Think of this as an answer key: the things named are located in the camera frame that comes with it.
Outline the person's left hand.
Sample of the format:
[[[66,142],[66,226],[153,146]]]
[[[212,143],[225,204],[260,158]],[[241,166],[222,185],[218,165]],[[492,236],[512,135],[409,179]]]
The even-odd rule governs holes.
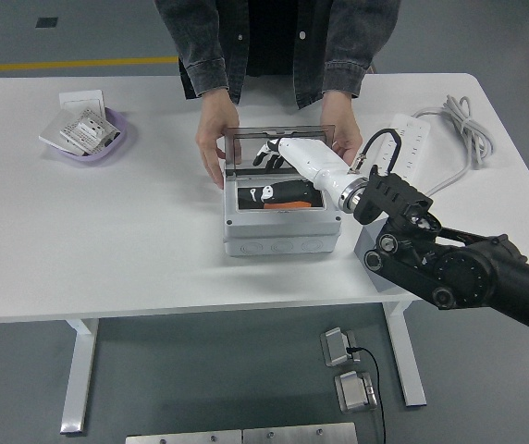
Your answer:
[[[327,91],[323,94],[320,123],[334,127],[332,149],[351,165],[363,143],[352,108],[349,92]]]

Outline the person's right hand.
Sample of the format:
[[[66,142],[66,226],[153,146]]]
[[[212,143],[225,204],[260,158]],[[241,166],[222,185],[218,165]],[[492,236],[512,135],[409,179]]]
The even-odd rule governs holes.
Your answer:
[[[205,171],[212,182],[222,190],[224,178],[220,160],[225,159],[226,156],[218,147],[217,141],[225,135],[227,129],[236,128],[240,124],[240,118],[225,88],[203,93],[201,101],[201,116],[195,142]]]

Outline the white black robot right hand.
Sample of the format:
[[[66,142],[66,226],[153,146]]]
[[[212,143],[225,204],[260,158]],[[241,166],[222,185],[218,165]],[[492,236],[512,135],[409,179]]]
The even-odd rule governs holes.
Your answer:
[[[263,185],[240,185],[240,210],[293,210],[321,208],[324,196],[344,213],[351,213],[354,193],[365,186],[362,175],[351,168],[320,140],[280,138],[265,142],[252,160],[266,175],[284,164],[293,167],[296,179],[267,179]]]

